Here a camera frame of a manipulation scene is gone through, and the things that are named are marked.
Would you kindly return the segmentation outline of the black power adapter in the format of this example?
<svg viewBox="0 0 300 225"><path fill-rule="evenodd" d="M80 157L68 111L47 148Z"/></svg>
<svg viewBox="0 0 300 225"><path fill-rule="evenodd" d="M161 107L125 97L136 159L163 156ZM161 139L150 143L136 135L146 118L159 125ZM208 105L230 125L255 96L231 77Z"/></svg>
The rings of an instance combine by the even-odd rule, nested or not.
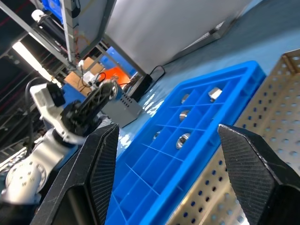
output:
<svg viewBox="0 0 300 225"><path fill-rule="evenodd" d="M144 96L152 81L150 75L142 76L131 89L129 96L138 102Z"/></svg>

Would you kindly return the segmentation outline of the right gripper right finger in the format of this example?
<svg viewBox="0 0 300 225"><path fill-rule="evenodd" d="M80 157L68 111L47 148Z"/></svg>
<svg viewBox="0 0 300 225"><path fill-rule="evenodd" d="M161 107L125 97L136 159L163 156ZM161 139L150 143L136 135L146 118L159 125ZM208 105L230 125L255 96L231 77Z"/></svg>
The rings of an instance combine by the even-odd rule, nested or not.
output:
<svg viewBox="0 0 300 225"><path fill-rule="evenodd" d="M258 134L219 124L231 186L250 225L300 225L300 176Z"/></svg>

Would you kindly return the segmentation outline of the grey metal board base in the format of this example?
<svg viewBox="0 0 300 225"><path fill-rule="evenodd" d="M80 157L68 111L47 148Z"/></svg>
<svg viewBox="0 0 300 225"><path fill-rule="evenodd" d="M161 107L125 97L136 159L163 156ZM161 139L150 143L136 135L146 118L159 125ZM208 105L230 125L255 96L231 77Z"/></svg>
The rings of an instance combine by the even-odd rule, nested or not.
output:
<svg viewBox="0 0 300 225"><path fill-rule="evenodd" d="M218 39L220 39L222 36L225 35L226 32L229 31L229 29L234 25L234 23L237 21L237 18L226 20L217 25L215 28L211 29L207 33L205 33L202 37L194 41L192 44L188 45L186 48L184 48L181 52L174 55L170 60L168 60L165 65L185 56L188 55L197 49L204 47Z"/></svg>

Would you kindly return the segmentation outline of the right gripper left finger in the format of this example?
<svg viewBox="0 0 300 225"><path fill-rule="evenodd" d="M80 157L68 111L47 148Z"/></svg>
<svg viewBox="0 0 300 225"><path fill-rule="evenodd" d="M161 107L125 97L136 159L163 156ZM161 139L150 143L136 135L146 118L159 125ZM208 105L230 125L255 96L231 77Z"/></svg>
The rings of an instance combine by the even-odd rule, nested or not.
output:
<svg viewBox="0 0 300 225"><path fill-rule="evenodd" d="M118 137L117 124L92 132L60 169L30 225L104 225Z"/></svg>

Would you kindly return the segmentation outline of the perforated metal tray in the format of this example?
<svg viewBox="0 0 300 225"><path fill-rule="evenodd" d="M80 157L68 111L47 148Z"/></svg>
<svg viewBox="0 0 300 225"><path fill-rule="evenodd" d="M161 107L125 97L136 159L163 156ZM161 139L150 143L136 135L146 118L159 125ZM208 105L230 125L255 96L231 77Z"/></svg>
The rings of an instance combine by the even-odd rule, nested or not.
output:
<svg viewBox="0 0 300 225"><path fill-rule="evenodd" d="M235 126L264 138L300 175L300 49L284 53ZM218 148L166 225L249 225Z"/></svg>

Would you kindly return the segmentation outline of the grey metal frame post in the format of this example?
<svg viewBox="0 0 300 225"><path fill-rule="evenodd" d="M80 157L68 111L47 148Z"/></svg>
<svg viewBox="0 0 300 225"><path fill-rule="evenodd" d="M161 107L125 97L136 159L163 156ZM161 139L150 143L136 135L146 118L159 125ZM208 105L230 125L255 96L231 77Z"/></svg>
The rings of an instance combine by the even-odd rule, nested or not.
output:
<svg viewBox="0 0 300 225"><path fill-rule="evenodd" d="M67 59L77 68L79 62L79 14L81 12L80 0L60 0L60 9L67 47Z"/></svg>

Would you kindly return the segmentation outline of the long ceiling light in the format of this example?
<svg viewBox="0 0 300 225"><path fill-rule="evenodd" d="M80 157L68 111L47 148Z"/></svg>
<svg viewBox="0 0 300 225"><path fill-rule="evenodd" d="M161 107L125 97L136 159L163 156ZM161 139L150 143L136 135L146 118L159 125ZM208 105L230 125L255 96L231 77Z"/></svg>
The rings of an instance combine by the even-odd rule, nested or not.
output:
<svg viewBox="0 0 300 225"><path fill-rule="evenodd" d="M50 75L45 68L37 61L37 59L30 53L30 51L19 41L16 42L12 48L40 75L50 82L57 83L58 81Z"/></svg>

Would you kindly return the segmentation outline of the blue compartment tray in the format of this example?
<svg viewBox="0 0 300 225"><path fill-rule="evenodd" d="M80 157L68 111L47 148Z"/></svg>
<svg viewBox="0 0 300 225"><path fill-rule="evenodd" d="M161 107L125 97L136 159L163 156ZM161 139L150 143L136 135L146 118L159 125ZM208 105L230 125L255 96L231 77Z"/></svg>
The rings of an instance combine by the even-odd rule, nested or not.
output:
<svg viewBox="0 0 300 225"><path fill-rule="evenodd" d="M218 125L237 121L265 77L251 60L179 83L118 156L105 225L165 225L218 149ZM214 87L222 93L211 102ZM190 112L180 122L183 110Z"/></svg>

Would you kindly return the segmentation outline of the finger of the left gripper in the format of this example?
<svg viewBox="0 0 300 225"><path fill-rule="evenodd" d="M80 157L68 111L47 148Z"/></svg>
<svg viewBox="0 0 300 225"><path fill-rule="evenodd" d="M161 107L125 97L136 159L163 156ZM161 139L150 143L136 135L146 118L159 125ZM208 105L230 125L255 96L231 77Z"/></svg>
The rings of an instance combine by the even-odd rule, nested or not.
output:
<svg viewBox="0 0 300 225"><path fill-rule="evenodd" d="M108 102L119 99L119 92L115 99L109 97L102 97L99 92L99 86L95 88L90 95L80 104L78 114L87 115L97 114Z"/></svg>

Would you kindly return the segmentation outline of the white partition board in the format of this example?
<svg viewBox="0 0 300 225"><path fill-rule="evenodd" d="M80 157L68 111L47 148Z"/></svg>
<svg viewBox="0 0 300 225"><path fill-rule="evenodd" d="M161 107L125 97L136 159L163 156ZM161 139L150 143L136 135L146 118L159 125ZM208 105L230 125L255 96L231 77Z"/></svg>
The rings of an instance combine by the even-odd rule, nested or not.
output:
<svg viewBox="0 0 300 225"><path fill-rule="evenodd" d="M117 0L107 42L137 71L149 74L251 0Z"/></svg>

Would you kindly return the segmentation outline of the grey metal equipment box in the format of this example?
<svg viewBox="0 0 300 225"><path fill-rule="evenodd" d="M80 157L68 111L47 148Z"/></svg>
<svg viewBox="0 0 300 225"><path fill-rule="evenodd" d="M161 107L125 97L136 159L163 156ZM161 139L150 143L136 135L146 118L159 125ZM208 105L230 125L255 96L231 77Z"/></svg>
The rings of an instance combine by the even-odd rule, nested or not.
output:
<svg viewBox="0 0 300 225"><path fill-rule="evenodd" d="M101 110L108 118L121 128L136 120L143 112L142 107L125 92L119 99L109 101Z"/></svg>

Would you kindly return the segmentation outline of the orange plastic object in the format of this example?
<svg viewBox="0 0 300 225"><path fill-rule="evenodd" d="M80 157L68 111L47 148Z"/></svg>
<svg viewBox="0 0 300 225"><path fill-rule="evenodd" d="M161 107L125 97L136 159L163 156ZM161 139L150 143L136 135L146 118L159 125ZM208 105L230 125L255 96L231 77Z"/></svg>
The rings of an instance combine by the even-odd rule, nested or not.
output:
<svg viewBox="0 0 300 225"><path fill-rule="evenodd" d="M118 67L105 69L103 72L106 74L106 79L115 79L120 85L125 85L130 81L128 75Z"/></svg>

